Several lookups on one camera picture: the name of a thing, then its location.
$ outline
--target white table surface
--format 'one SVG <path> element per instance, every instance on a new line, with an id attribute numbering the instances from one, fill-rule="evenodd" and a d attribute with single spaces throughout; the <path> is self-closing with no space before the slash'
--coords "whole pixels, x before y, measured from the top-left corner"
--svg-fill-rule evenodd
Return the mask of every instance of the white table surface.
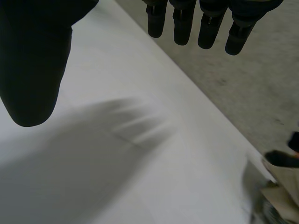
<path id="1" fill-rule="evenodd" d="M 236 128 L 114 1 L 73 30 L 51 118 L 0 104 L 0 223 L 249 223 Z"/>

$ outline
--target gray concrete floor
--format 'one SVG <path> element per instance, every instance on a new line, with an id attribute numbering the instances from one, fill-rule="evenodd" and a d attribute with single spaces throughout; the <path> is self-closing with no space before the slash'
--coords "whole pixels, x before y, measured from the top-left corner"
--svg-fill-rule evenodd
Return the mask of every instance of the gray concrete floor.
<path id="1" fill-rule="evenodd" d="M 117 0 L 147 31 L 146 5 Z M 173 7 L 168 4 L 164 32 L 155 42 L 261 152 L 290 151 L 292 131 L 299 130 L 299 1 L 286 0 L 254 27 L 243 51 L 225 53 L 232 24 L 228 10 L 214 46 L 197 45 L 202 12 L 196 5 L 189 43 L 173 41 Z"/>

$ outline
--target floor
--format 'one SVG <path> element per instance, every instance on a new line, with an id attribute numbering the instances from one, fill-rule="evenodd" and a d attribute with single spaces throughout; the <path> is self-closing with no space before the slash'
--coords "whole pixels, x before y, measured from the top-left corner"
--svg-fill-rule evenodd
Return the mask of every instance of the floor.
<path id="1" fill-rule="evenodd" d="M 141 0 L 117 0 L 146 31 L 147 15 Z M 202 12 L 196 5 L 189 43 L 173 41 L 173 7 L 168 4 L 163 35 L 155 42 L 208 96 L 238 130 L 264 154 L 289 151 L 286 141 L 298 130 L 299 2 L 286 0 L 266 14 L 253 29 L 243 51 L 229 56 L 224 47 L 232 24 L 223 20 L 210 50 L 197 38 Z"/>
<path id="2" fill-rule="evenodd" d="M 255 148 L 114 1 L 73 30 L 51 118 L 0 104 L 0 223 L 248 224 Z"/>

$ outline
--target black object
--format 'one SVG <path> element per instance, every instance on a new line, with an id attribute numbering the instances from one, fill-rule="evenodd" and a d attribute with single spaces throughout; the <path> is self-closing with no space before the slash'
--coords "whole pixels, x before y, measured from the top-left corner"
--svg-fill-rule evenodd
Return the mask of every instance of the black object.
<path id="1" fill-rule="evenodd" d="M 1 0 L 0 96 L 24 127 L 52 114 L 71 50 L 71 26 L 98 0 Z"/>
<path id="2" fill-rule="evenodd" d="M 299 158 L 274 150 L 265 154 L 265 159 L 277 167 L 299 168 Z"/>
<path id="3" fill-rule="evenodd" d="M 299 153 L 299 132 L 293 132 L 291 139 L 288 141 L 288 147 Z"/>

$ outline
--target robotic hand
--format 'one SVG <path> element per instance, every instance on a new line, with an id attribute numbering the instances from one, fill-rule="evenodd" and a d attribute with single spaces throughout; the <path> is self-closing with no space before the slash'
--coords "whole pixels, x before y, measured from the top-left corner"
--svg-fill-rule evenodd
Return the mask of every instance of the robotic hand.
<path id="1" fill-rule="evenodd" d="M 148 33 L 161 36 L 168 0 L 143 0 L 147 4 Z M 241 52 L 254 25 L 268 11 L 277 8 L 283 0 L 199 0 L 203 11 L 198 45 L 209 49 L 214 44 L 224 14 L 229 8 L 234 19 L 229 31 L 225 51 L 230 55 Z M 196 0 L 169 0 L 174 7 L 174 41 L 178 45 L 188 43 Z"/>

